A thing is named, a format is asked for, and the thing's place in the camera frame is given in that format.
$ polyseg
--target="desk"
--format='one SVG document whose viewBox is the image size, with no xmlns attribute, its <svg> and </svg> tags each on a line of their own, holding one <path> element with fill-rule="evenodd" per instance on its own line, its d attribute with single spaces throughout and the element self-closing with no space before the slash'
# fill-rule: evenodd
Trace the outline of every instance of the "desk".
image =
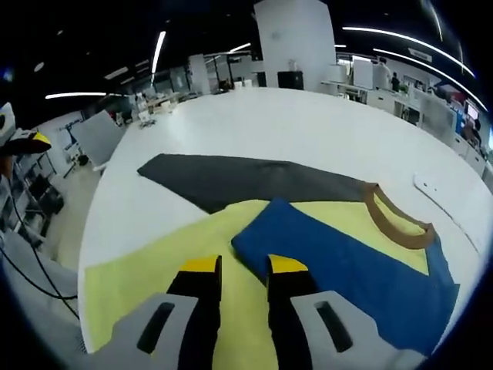
<svg viewBox="0 0 493 370">
<path fill-rule="evenodd" d="M 84 311 L 84 270 L 206 217 L 137 174 L 159 153 L 289 160 L 378 182 L 403 211 L 433 222 L 452 276 L 461 284 L 451 322 L 461 313 L 488 253 L 493 197 L 473 169 L 434 137 L 378 109 L 291 89 L 202 96 L 179 104 L 173 114 L 155 118 L 154 126 L 139 129 L 132 124 L 127 129 L 99 181 L 87 217 L 79 259 L 79 313 L 89 352 L 93 348 Z M 478 241 L 481 255 L 454 222 L 414 188 L 415 173 L 450 195 L 450 209 L 465 217 L 463 226 Z"/>
</svg>

